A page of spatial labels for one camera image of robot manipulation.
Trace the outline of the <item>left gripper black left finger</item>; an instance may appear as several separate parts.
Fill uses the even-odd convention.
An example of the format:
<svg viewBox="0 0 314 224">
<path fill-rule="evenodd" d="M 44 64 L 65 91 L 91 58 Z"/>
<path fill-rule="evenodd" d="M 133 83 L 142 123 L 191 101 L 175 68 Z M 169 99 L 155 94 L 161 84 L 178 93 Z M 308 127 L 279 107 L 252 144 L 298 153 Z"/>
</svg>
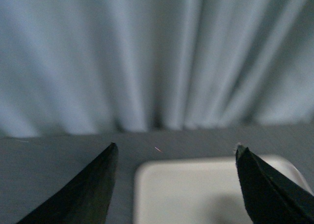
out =
<svg viewBox="0 0 314 224">
<path fill-rule="evenodd" d="M 23 217 L 21 224 L 104 224 L 118 165 L 111 143 L 61 190 Z"/>
</svg>

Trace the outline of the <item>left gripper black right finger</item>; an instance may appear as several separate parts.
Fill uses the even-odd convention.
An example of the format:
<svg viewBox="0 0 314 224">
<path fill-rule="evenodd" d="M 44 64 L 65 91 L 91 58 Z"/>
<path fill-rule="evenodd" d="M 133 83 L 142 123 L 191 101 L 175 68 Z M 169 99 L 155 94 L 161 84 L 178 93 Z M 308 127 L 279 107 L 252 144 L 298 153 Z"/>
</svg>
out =
<svg viewBox="0 0 314 224">
<path fill-rule="evenodd" d="M 245 209 L 255 224 L 312 224 L 314 196 L 248 147 L 238 144 L 235 164 Z"/>
</svg>

